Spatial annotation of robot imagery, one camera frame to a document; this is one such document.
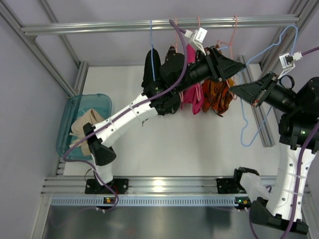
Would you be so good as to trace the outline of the beige drawstring trousers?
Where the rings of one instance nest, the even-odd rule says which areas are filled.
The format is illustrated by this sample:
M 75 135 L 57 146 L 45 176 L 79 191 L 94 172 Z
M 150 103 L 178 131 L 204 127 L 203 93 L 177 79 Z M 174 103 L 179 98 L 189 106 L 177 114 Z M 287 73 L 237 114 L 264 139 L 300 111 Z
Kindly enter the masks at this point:
M 71 141 L 69 147 L 73 147 L 79 140 L 85 137 L 83 126 L 87 123 L 97 124 L 102 122 L 104 118 L 95 109 L 89 109 L 85 112 L 83 116 L 78 117 L 78 119 L 71 126 L 70 136 L 76 137 Z

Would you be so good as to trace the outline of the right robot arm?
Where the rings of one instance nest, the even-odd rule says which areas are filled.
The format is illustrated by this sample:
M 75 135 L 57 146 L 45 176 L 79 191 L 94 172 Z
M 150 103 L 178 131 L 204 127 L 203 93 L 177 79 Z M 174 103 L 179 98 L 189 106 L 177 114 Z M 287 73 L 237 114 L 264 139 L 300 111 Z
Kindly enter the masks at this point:
M 308 80 L 298 92 L 285 87 L 274 73 L 230 90 L 252 106 L 267 103 L 282 112 L 275 187 L 268 191 L 257 172 L 249 168 L 242 168 L 237 178 L 251 201 L 250 224 L 282 230 L 282 238 L 290 232 L 307 234 L 301 204 L 309 168 L 319 150 L 318 77 Z

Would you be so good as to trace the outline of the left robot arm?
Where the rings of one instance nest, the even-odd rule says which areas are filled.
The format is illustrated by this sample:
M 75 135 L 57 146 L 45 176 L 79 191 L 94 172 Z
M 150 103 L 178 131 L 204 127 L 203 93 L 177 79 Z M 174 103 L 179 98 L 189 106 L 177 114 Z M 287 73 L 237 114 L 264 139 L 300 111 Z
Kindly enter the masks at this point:
M 225 82 L 246 65 L 221 54 L 216 47 L 208 47 L 207 55 L 198 53 L 195 61 L 177 53 L 171 46 L 160 62 L 156 50 L 146 56 L 143 91 L 128 106 L 97 124 L 84 125 L 84 133 L 94 162 L 96 182 L 104 186 L 113 181 L 112 163 L 116 153 L 113 143 L 139 122 L 149 118 L 177 112 L 181 100 L 179 94 L 204 80 Z

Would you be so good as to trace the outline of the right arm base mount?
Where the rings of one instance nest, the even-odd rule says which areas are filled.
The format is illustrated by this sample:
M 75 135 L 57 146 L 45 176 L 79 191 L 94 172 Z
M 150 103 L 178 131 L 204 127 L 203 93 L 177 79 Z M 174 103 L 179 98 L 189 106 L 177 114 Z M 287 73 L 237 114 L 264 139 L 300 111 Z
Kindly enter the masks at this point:
M 236 178 L 217 178 L 218 194 L 245 194 L 245 189 Z

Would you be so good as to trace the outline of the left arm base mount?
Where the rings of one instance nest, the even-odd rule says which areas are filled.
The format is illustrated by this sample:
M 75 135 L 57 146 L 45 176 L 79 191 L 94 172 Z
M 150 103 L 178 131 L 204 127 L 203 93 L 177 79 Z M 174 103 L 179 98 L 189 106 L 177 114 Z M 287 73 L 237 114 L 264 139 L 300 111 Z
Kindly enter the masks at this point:
M 113 179 L 107 185 L 118 195 L 126 194 L 129 187 L 128 179 Z M 86 181 L 86 195 L 113 195 L 113 193 L 104 185 L 100 185 L 97 179 L 88 179 Z

